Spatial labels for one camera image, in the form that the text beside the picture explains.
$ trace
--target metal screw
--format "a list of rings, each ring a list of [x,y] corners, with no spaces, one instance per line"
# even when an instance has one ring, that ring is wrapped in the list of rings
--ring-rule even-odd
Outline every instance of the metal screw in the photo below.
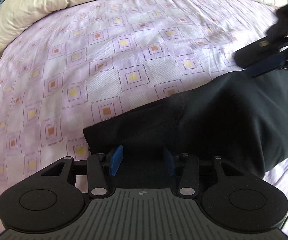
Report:
[[[267,46],[268,44],[269,44],[268,41],[260,41],[260,42],[259,42],[259,46],[260,46],[260,47],[265,47],[265,46]]]
[[[183,187],[180,189],[180,193],[184,196],[190,196],[190,195],[193,195],[195,193],[195,190],[193,190],[190,187]]]
[[[97,187],[97,188],[92,189],[91,193],[95,196],[102,196],[107,193],[107,190],[102,187]]]

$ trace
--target bed sheet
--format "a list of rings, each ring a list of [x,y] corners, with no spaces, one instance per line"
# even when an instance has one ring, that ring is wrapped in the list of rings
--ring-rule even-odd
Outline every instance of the bed sheet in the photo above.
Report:
[[[63,156],[86,159],[84,127],[240,70],[232,53],[265,35],[275,9],[97,0],[34,23],[0,60],[0,194]]]

